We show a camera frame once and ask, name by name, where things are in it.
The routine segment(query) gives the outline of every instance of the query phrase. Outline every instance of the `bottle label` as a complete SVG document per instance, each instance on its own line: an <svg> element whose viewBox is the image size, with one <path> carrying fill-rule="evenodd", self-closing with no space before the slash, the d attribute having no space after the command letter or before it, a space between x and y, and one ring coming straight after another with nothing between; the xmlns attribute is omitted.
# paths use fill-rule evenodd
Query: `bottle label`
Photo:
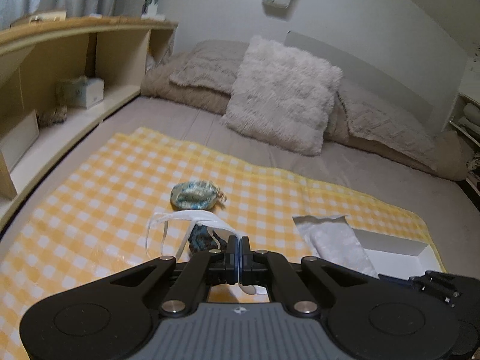
<svg viewBox="0 0 480 360"><path fill-rule="evenodd" d="M142 7L142 15L155 16L158 11L158 1L155 0L146 0L145 4Z"/></svg>

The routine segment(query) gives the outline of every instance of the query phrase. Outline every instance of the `beige bed sheet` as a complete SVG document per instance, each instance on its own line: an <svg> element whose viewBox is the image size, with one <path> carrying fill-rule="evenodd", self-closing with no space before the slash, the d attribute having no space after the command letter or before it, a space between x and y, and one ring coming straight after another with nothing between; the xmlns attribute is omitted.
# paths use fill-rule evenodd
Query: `beige bed sheet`
<svg viewBox="0 0 480 360"><path fill-rule="evenodd" d="M115 132L130 134L144 126L252 164L343 185L413 211L426 222L447 270L480 278L480 213L456 183L333 142L325 142L318 157L301 156L242 137L223 126L220 118L167 100L137 98L98 126L44 180L0 243L0 258L40 200L78 164Z"/></svg>

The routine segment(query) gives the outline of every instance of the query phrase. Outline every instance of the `silver rivet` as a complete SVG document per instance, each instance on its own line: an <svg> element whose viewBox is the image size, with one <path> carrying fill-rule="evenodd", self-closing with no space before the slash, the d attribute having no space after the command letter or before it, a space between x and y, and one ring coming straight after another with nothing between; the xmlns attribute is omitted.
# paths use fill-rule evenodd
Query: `silver rivet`
<svg viewBox="0 0 480 360"><path fill-rule="evenodd" d="M185 303L181 300L167 300L162 303L162 309L166 312L180 312L185 309Z"/></svg>
<svg viewBox="0 0 480 360"><path fill-rule="evenodd" d="M318 306L309 300L301 300L294 304L293 308L302 314L310 314L318 309Z"/></svg>

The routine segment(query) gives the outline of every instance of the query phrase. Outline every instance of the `yellow checkered tablecloth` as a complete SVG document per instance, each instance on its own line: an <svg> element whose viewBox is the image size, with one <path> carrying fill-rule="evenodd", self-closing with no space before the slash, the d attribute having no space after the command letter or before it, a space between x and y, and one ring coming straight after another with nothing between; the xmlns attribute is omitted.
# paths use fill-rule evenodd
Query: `yellow checkered tablecloth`
<svg viewBox="0 0 480 360"><path fill-rule="evenodd" d="M284 254L291 262L311 254L292 216L346 215L362 230L419 240L436 252L416 214L369 195L294 173L253 166L206 147L139 128L116 134L42 204L1 264L0 357L27 359L18 325L38 300L146 261L146 224L153 212L171 212L174 185L193 179L216 183L227 195L214 212L250 237L253 250ZM164 253L174 254L188 223L171 223ZM158 255L163 228L149 237ZM184 251L181 261L187 259ZM237 286L217 286L211 300L265 301Z"/></svg>

